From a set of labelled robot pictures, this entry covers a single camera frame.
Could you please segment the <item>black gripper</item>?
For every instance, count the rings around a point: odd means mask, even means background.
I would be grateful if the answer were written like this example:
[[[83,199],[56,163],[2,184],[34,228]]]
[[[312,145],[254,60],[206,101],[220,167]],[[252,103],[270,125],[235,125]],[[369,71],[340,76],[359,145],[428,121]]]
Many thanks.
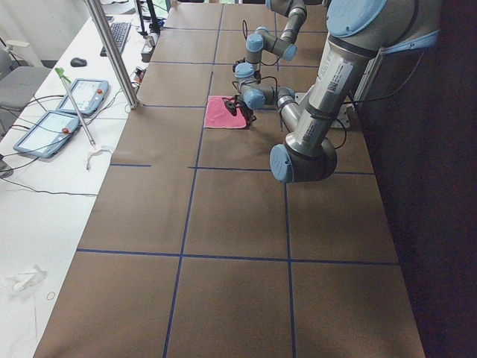
[[[243,101],[237,101],[236,108],[240,110],[246,123],[253,123],[256,120],[253,110],[251,110]]]
[[[223,97],[222,101],[224,103],[225,108],[228,110],[230,114],[237,114],[238,110],[240,109],[240,101],[238,97],[235,95],[233,97]]]

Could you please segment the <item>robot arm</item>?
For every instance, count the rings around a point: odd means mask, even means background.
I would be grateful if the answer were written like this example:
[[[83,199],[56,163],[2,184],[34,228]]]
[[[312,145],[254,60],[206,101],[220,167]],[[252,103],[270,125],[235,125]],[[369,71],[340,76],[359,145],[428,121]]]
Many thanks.
[[[233,116],[241,113],[250,116],[254,110],[265,105],[276,104],[282,87],[275,81],[265,86],[261,74],[262,53],[268,52],[278,60],[290,61],[297,53],[296,41],[301,27],[307,19],[307,7],[304,1],[266,1],[267,9],[288,19],[280,36],[272,34],[265,26],[258,27],[252,34],[245,34],[246,55],[233,66],[235,80],[232,82],[237,94],[232,98],[223,97],[225,108]]]
[[[287,17],[280,37],[259,27],[246,41],[247,55],[237,64],[238,97],[250,110],[274,104],[290,132],[270,154],[273,176],[282,183],[328,178],[337,155],[326,138],[348,95],[378,53],[433,46],[438,38],[441,1],[332,1],[326,14],[328,35],[315,84],[301,101],[287,87],[262,85],[260,62],[267,51],[284,60],[296,54],[297,35],[306,21],[304,1],[267,1]]]

